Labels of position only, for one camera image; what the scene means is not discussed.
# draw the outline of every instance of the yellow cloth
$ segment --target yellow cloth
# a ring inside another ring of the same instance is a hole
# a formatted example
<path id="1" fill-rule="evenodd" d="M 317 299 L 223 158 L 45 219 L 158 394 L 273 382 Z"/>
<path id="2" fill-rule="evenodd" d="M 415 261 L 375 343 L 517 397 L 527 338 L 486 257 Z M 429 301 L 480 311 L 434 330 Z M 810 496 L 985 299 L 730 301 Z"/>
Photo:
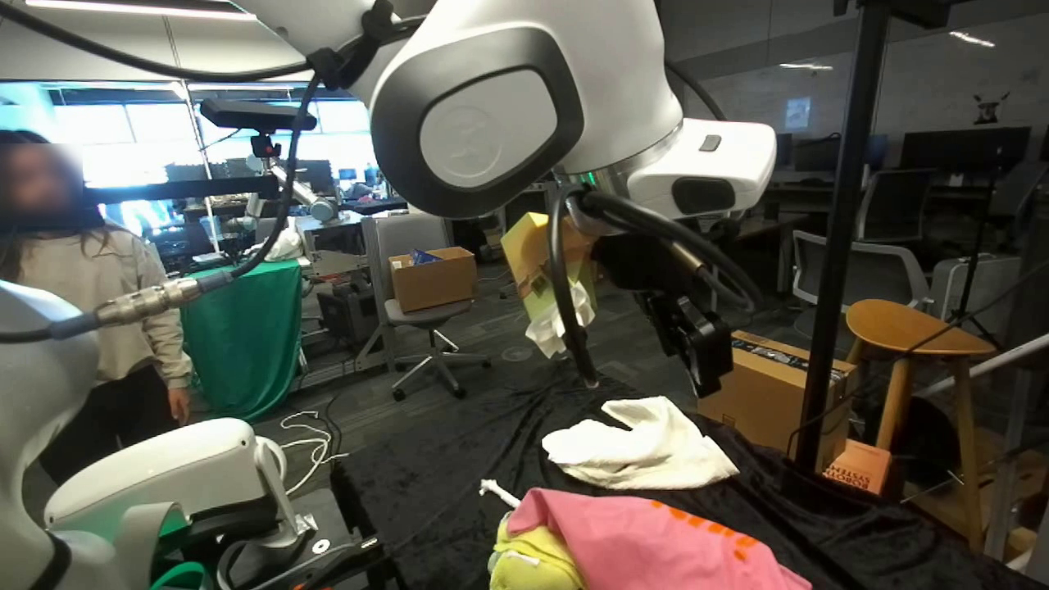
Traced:
<path id="1" fill-rule="evenodd" d="M 509 535 L 500 522 L 489 562 L 489 590 L 582 590 L 582 579 L 547 529 Z"/>

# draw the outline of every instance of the table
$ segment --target table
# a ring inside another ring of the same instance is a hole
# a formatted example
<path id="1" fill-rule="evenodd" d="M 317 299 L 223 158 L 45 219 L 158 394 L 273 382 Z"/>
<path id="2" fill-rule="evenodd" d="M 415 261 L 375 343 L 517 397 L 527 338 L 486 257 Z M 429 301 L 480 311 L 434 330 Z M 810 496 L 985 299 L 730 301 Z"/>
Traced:
<path id="1" fill-rule="evenodd" d="M 533 485 L 603 496 L 543 463 L 536 444 L 551 428 L 592 416 L 610 397 L 636 394 L 612 379 L 590 394 L 565 373 L 525 391 L 492 391 L 449 404 L 443 416 L 336 463 L 333 473 L 353 493 L 366 530 L 378 530 L 411 586 L 486 586 L 504 509 L 495 497 L 480 497 L 480 479 L 495 474 L 513 496 Z M 730 428 L 706 428 L 745 474 L 653 497 L 760 538 L 780 563 L 819 590 L 1036 586 L 973 556 L 910 509 L 799 474 Z"/>

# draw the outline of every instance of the black pole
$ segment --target black pole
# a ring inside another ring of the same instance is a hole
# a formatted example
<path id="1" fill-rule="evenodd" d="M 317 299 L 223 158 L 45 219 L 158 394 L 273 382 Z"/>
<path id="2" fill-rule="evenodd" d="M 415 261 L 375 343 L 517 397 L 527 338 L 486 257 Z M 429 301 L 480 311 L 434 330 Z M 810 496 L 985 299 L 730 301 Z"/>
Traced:
<path id="1" fill-rule="evenodd" d="M 893 10 L 884 7 L 884 0 L 864 4 L 857 70 L 851 70 L 846 140 L 838 155 L 838 175 L 836 175 L 829 227 L 826 227 L 826 259 L 822 259 L 819 307 L 815 307 L 815 327 L 813 327 L 813 349 L 810 349 L 805 404 L 799 414 L 799 437 L 797 437 L 797 465 L 805 473 L 815 473 L 815 463 L 819 463 L 826 391 L 829 391 L 829 372 L 836 354 L 838 307 L 846 292 L 857 205 L 861 189 L 861 164 L 864 164 L 864 144 L 876 118 L 887 19 L 893 19 Z"/>

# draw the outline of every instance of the person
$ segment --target person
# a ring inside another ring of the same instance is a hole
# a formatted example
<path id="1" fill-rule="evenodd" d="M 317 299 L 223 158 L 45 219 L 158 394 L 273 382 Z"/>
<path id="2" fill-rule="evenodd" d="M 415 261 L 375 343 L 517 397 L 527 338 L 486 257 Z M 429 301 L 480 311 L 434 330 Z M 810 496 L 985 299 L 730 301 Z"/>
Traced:
<path id="1" fill-rule="evenodd" d="M 44 137 L 0 131 L 0 140 Z M 82 235 L 21 235 L 14 249 L 21 284 L 45 288 L 82 311 L 168 280 L 158 249 L 104 222 L 99 202 L 87 202 Z M 180 311 L 99 327 L 99 382 L 38 465 L 63 485 L 116 448 L 187 424 L 193 414 L 190 379 L 193 361 L 183 350 Z"/>

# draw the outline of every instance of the ceiling light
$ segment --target ceiling light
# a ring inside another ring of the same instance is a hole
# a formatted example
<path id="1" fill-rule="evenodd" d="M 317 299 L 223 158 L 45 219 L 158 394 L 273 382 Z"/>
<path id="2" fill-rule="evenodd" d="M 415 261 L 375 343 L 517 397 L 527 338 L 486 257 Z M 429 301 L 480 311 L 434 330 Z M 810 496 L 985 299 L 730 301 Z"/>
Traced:
<path id="1" fill-rule="evenodd" d="M 791 70 L 791 73 L 831 73 L 829 63 L 780 63 L 780 70 Z"/>
<path id="2" fill-rule="evenodd" d="M 241 13 L 228 4 L 124 4 L 124 0 L 25 0 L 37 10 L 71 10 L 71 13 L 127 13 L 127 16 L 175 16 L 175 19 L 225 19 L 225 22 L 257 22 L 251 13 Z"/>
<path id="3" fill-rule="evenodd" d="M 992 48 L 992 40 L 984 40 L 984 35 L 973 35 L 973 32 L 964 32 L 964 31 L 952 31 L 952 35 L 966 42 L 966 47 Z"/>

